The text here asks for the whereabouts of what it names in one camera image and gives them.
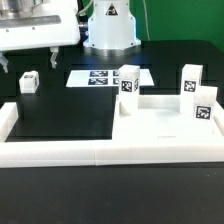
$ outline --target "tabletop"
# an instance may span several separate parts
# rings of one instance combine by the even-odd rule
[[[206,41],[145,42],[117,58],[86,55],[80,46],[7,53],[0,104],[17,102],[20,118],[7,141],[110,139],[117,87],[66,88],[71,70],[149,69],[154,87],[141,94],[179,94],[185,64],[203,65],[202,83],[217,86],[224,105],[224,54]],[[40,87],[21,95],[18,80],[36,70]],[[223,223],[223,163],[0,169],[0,223]]]

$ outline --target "white platform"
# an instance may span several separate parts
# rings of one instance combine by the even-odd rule
[[[0,167],[223,162],[224,110],[221,106],[216,103],[214,123],[209,131],[201,130],[196,124],[188,126],[188,130],[197,129],[195,135],[182,128],[187,122],[178,114],[178,104],[179,96],[140,96],[139,114],[121,117],[117,101],[113,140],[3,142],[0,143]],[[138,125],[137,132],[126,118]]]

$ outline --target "white block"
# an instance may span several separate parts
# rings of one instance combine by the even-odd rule
[[[140,67],[123,65],[119,69],[120,113],[133,115],[138,110]]]
[[[25,72],[19,80],[19,85],[21,93],[35,93],[39,86],[38,72]]]
[[[123,65],[118,71],[119,94],[139,94],[140,67]]]
[[[194,96],[194,118],[201,121],[212,121],[216,104],[217,87],[199,86]]]
[[[180,113],[193,116],[194,95],[198,86],[201,85],[202,65],[186,64],[182,70]]]
[[[0,142],[4,142],[18,119],[16,103],[5,103],[0,109]]]

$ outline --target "green wall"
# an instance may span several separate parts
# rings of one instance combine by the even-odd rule
[[[224,0],[145,1],[151,40],[207,40],[224,52]],[[143,1],[130,0],[130,10],[138,38],[147,40]]]

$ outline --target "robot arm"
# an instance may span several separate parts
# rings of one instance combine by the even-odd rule
[[[0,64],[4,51],[50,47],[56,68],[58,47],[80,40],[76,0],[0,0]]]

